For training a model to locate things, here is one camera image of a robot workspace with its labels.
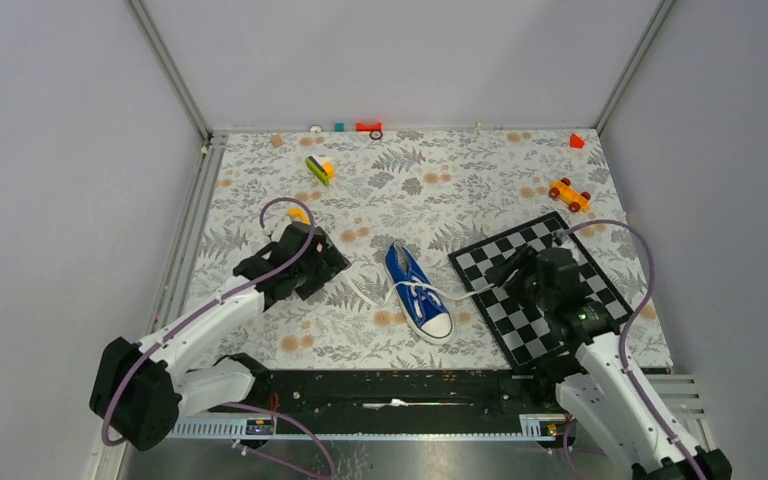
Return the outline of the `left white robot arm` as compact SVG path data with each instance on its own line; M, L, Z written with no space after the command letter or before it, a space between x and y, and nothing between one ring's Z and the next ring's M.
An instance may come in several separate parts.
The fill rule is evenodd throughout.
M278 240L241 260L201 305L137 341L111 341L89 398L103 442L146 451L196 413L229 402L248 411L264 407L271 387L251 364L234 357L206 368L195 362L232 330L293 295L308 299L349 265L321 227L293 221Z

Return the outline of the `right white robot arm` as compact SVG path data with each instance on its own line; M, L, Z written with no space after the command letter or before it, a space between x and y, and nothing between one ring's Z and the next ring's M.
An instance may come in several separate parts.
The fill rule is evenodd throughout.
M630 479L729 479L720 449L707 449L657 395L626 348L627 327L585 293L577 256L568 248L525 245L488 270L504 289L547 321L566 352L535 368L535 402L564 409Z

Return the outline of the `blue canvas sneaker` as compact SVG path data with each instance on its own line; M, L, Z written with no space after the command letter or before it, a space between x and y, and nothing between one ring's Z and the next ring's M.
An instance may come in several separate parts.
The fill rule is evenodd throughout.
M388 248L384 266L391 281L428 283L429 279L405 246L394 241ZM447 343L454 332L453 319L442 299L433 294L420 298L416 291L400 287L396 295L409 328L420 339L433 345Z

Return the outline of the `white shoelace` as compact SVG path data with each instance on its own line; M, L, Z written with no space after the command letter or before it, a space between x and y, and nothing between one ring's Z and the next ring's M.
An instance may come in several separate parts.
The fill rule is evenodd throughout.
M398 289L402 286L407 287L411 291L416 291L416 293L419 295L420 298L427 297L428 294L433 294L438 299L448 299L453 301L463 301L468 298L477 296L478 294L490 291L495 288L495 285L489 284L486 285L478 290L471 291L469 293L465 293L460 296L455 296L454 294L447 293L440 288L428 284L428 283L422 283L422 282L415 282L415 281L400 281L394 283L386 292L382 300L374 300L370 297L368 297L359 287L358 285L353 282L351 279L346 279L343 281L343 283L348 286L353 293L357 295L357 297L362 300L364 303L369 305L372 308L384 308L387 306L390 302L390 299L398 294Z

